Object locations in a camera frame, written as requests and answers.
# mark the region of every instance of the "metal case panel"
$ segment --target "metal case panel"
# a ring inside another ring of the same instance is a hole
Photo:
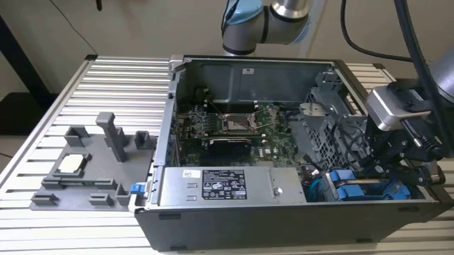
[[[233,249],[379,242],[406,224],[431,219],[438,207],[402,202],[138,210],[135,218],[158,251]]]

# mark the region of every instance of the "floor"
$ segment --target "floor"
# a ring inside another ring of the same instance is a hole
[[[14,156],[26,139],[27,136],[0,135],[0,152]],[[10,160],[8,157],[0,155],[0,172],[8,165]]]

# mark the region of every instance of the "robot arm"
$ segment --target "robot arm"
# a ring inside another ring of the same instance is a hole
[[[229,56],[254,53],[257,44],[290,44],[309,30],[307,0],[229,0],[223,17],[223,49]]]
[[[454,114],[453,60],[454,48],[430,67],[447,116]],[[373,89],[367,98],[366,128],[370,155],[359,163],[366,172],[381,166],[390,177],[406,184],[443,184],[445,175],[437,161],[453,157],[453,150],[441,135],[430,100],[419,80],[394,81]],[[446,122],[446,129],[453,134],[454,122],[451,119]],[[417,165],[413,168],[403,166],[402,159]]]

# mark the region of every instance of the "slotted metal surface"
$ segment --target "slotted metal surface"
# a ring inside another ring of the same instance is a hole
[[[369,90],[393,80],[386,70],[370,64],[349,67]],[[99,57],[83,64],[0,174],[0,251],[31,255],[158,254],[150,248],[132,213],[31,211],[28,205],[66,145],[63,134],[70,125],[83,124],[90,133],[100,133],[95,118],[100,111],[110,111],[115,112],[116,125],[126,133],[148,130],[158,135],[168,86],[167,68],[167,59],[151,58]],[[439,165],[447,177],[446,190],[454,196],[454,161],[441,161]],[[378,244],[206,251],[206,254],[353,253],[453,254],[454,210],[429,223],[405,226]]]

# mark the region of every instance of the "white wall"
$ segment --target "white wall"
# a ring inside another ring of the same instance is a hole
[[[54,1],[100,55],[223,53],[224,0],[103,0],[102,12],[95,0]],[[48,0],[0,0],[0,15],[44,83],[60,91],[91,48]],[[261,45],[257,55],[295,57],[298,51],[299,45]]]
[[[54,0],[100,55],[168,57],[171,54],[222,54],[220,18],[224,0]],[[411,64],[386,61],[354,51],[339,28],[341,0],[325,0],[322,20],[307,57],[383,63],[397,77],[411,77]],[[453,0],[409,0],[419,42],[429,60],[454,45]],[[59,92],[83,58],[92,53],[48,0],[0,0],[3,16],[32,64]],[[393,0],[349,0],[347,27],[363,47],[406,55]],[[298,57],[299,45],[258,45],[258,56]],[[26,91],[0,56],[0,97]]]
[[[437,60],[454,46],[454,1],[409,0],[411,19],[427,60]],[[323,15],[310,47],[310,58],[337,58],[347,63],[382,63],[395,77],[415,75],[411,63],[386,60],[357,52],[341,31],[341,0],[326,0]],[[365,49],[409,56],[393,0],[347,0],[346,25],[351,40]]]

